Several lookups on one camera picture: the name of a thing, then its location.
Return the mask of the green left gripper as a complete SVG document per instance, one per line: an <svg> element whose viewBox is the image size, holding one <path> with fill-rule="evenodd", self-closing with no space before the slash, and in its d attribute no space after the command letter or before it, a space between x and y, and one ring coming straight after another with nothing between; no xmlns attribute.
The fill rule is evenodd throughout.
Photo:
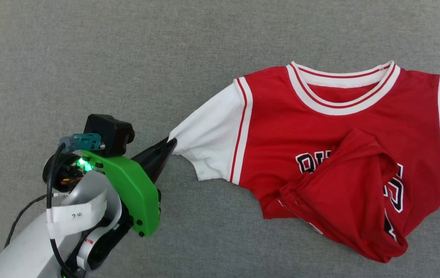
<svg viewBox="0 0 440 278"><path fill-rule="evenodd" d="M131 159L82 151L83 156L90 158L93 170L103 172L110 181L135 221L133 230L142 236L152 236L159 226L159 195L153 183L158 180L177 142L166 137Z"/></svg>

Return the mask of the red white basketball jersey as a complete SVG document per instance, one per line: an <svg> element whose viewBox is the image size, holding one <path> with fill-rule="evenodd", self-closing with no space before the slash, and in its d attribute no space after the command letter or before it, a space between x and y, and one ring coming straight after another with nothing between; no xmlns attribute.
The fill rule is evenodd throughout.
<svg viewBox="0 0 440 278"><path fill-rule="evenodd" d="M301 219L373 261L403 255L440 207L440 75L393 61L236 78L168 139L199 180L246 188L264 218Z"/></svg>

